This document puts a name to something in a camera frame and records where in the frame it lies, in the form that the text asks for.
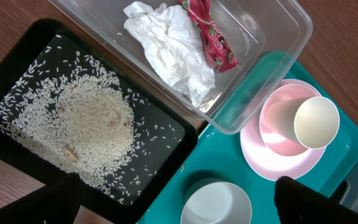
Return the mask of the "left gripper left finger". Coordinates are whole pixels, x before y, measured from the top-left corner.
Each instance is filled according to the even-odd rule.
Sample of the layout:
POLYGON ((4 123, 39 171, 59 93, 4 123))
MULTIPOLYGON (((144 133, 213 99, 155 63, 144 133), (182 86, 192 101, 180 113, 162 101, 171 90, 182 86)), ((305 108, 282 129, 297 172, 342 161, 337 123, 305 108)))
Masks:
POLYGON ((81 179, 67 174, 0 208, 0 223, 73 223, 81 206, 81 179))

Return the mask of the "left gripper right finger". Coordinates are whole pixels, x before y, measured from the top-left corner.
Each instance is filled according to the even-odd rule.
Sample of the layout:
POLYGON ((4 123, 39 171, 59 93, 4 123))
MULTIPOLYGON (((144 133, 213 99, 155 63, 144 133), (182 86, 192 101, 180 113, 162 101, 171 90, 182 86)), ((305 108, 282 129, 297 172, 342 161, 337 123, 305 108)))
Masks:
POLYGON ((287 176, 275 182, 274 203, 281 224, 358 224, 358 213, 287 176))

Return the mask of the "small pink plate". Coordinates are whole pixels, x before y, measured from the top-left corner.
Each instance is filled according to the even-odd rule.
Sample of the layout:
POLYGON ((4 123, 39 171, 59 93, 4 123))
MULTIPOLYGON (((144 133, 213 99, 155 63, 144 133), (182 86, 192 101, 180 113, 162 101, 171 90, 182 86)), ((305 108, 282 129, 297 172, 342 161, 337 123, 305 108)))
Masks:
POLYGON ((270 150, 282 156, 297 156, 308 150, 307 147, 271 131, 265 120, 265 112, 273 103, 311 96, 321 96, 321 93, 308 83, 294 83, 293 80, 290 80, 279 84, 278 88, 268 97, 260 112, 259 127, 262 140, 270 150))

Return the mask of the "grey bowl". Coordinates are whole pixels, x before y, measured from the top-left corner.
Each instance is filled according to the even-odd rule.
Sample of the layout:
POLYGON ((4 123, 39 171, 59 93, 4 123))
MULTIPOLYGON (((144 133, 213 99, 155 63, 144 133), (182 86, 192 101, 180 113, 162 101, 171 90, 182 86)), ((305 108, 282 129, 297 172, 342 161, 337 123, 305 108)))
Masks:
POLYGON ((250 224, 252 204, 238 185, 207 178, 184 195, 181 224, 250 224))

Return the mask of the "white cup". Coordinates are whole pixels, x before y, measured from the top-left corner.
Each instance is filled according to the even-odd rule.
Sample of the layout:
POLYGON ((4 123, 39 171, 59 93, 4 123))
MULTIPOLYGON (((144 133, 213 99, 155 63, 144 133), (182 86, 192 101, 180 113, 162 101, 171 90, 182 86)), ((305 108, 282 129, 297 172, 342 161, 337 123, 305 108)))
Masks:
POLYGON ((320 149, 337 135, 340 115, 336 105, 323 96, 280 100, 262 114, 265 127, 308 149, 320 149))

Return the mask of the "white rice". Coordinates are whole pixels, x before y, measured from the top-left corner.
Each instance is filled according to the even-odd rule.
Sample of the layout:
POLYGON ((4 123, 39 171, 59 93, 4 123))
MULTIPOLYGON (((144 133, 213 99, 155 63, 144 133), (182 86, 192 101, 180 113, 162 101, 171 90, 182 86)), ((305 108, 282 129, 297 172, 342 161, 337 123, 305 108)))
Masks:
POLYGON ((139 144, 139 123, 118 73, 90 54, 76 50, 64 60, 68 71, 56 78, 36 77, 45 62, 31 63, 0 104, 0 130, 21 146, 84 183, 114 197, 125 196, 123 170, 139 144))

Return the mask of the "red snack wrapper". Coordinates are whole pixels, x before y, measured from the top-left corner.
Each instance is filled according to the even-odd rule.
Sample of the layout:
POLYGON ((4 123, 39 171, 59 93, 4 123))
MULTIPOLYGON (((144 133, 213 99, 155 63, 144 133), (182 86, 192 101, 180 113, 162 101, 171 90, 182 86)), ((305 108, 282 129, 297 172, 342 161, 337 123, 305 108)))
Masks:
POLYGON ((215 71, 222 73, 238 66, 223 32, 211 17, 211 0, 180 0, 191 21, 200 30, 204 56, 215 71))

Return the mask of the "white napkin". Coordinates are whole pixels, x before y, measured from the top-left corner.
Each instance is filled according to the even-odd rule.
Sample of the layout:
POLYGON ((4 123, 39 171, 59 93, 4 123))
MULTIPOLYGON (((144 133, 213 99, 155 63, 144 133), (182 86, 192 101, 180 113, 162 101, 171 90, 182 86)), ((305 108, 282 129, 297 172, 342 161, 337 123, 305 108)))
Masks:
POLYGON ((214 69, 205 59, 200 32, 179 5, 153 9, 134 1, 123 9, 124 28, 144 48, 156 74, 174 90, 200 106, 215 87, 214 69))

